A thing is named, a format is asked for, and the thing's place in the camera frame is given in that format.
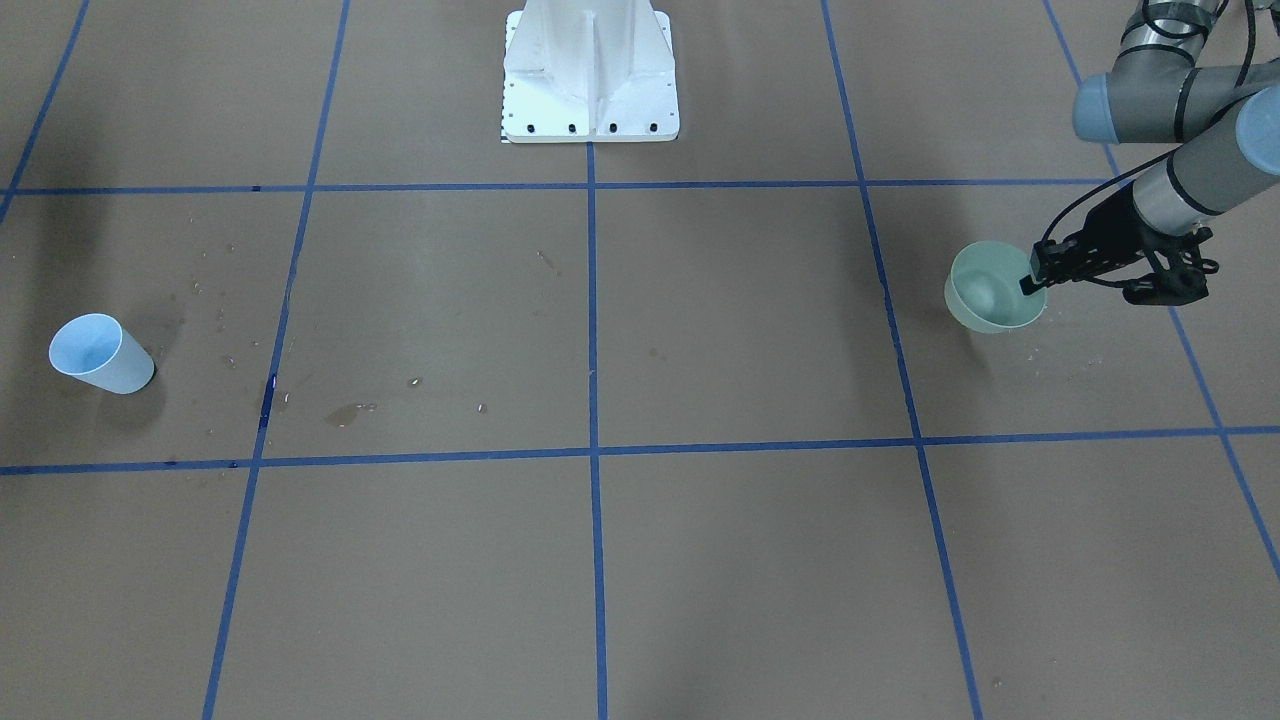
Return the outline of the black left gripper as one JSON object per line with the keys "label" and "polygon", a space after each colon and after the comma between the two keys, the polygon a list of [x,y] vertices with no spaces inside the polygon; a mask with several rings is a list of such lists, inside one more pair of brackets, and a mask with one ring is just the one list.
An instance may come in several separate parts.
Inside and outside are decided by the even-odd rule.
{"label": "black left gripper", "polygon": [[1210,295],[1207,278],[1220,264],[1201,254],[1211,231],[1167,234],[1151,227],[1132,186],[1123,186],[1088,211],[1082,228],[1064,241],[1042,240],[1029,256],[1018,287],[1034,295],[1073,282],[1105,283],[1105,275],[1137,263],[1148,272],[1123,282],[1123,299],[1137,306],[1180,307]]}

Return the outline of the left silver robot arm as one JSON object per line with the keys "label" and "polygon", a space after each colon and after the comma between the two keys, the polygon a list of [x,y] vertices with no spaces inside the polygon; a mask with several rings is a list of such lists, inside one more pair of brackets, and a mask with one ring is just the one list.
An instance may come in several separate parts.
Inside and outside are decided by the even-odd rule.
{"label": "left silver robot arm", "polygon": [[1082,227],[1034,243],[1019,290],[1089,282],[1133,305],[1204,299],[1219,264],[1201,247],[1212,219],[1277,184],[1277,63],[1201,67],[1225,5],[1142,1],[1112,68],[1082,83],[1076,136],[1094,143],[1170,143],[1171,150],[1096,187]]}

